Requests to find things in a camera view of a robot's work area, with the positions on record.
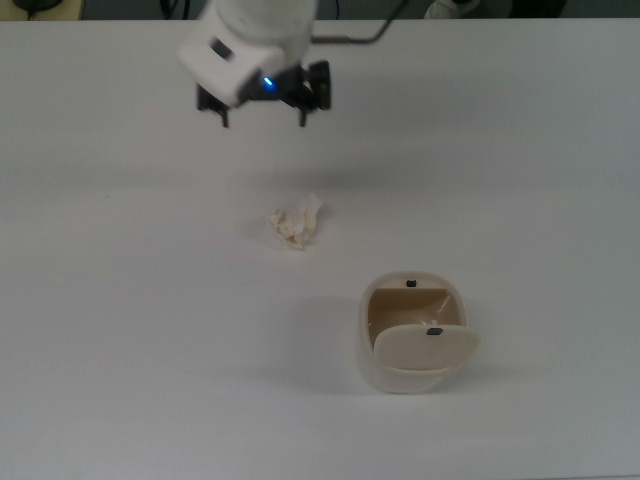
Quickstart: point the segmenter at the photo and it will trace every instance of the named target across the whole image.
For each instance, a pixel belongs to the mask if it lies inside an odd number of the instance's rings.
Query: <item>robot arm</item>
[[[329,63],[305,70],[317,0],[216,0],[179,57],[198,84],[197,107],[218,113],[247,101],[282,100],[307,114],[331,108]]]

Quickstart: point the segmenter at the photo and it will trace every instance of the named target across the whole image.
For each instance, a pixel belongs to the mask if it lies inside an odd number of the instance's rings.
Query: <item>white tabletop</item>
[[[335,93],[306,129],[230,130],[191,26],[0,28],[0,478],[640,474],[637,21],[398,22],[310,51]],[[309,192],[288,251],[265,217]],[[428,395],[354,361],[365,287],[406,269],[483,337]]]

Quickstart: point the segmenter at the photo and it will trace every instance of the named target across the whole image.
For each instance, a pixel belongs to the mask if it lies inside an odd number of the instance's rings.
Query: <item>black object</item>
[[[51,10],[62,3],[62,0],[13,0],[13,3],[29,13],[29,16],[36,12]]]
[[[373,36],[366,38],[352,38],[345,35],[327,35],[321,37],[311,37],[311,43],[322,45],[370,45],[376,43],[385,34],[391,23],[400,15],[402,10],[409,5],[411,0],[400,0],[398,6],[389,14],[387,19]]]
[[[211,50],[216,52],[225,60],[228,60],[233,55],[233,51],[217,38],[215,42],[211,44]]]
[[[165,20],[169,20],[173,16],[173,12],[180,3],[180,0],[175,0],[173,4],[169,3],[169,0],[160,0],[160,9]],[[189,9],[191,8],[191,0],[184,0],[184,10],[182,11],[182,19],[187,20],[189,18]]]
[[[316,110],[331,109],[331,72],[329,62],[320,61],[308,70],[297,66],[275,78],[265,78],[260,70],[238,90],[240,105],[248,101],[281,100],[300,111],[299,125],[307,124],[307,115]],[[222,125],[229,128],[229,107],[198,85],[198,110],[211,110],[222,117]]]
[[[509,18],[557,18],[567,0],[513,0]]]

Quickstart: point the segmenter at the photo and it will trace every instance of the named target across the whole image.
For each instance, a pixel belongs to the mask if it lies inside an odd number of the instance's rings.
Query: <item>beige container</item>
[[[421,393],[475,352],[460,294],[429,273],[385,275],[367,288],[360,306],[365,376],[380,390]]]

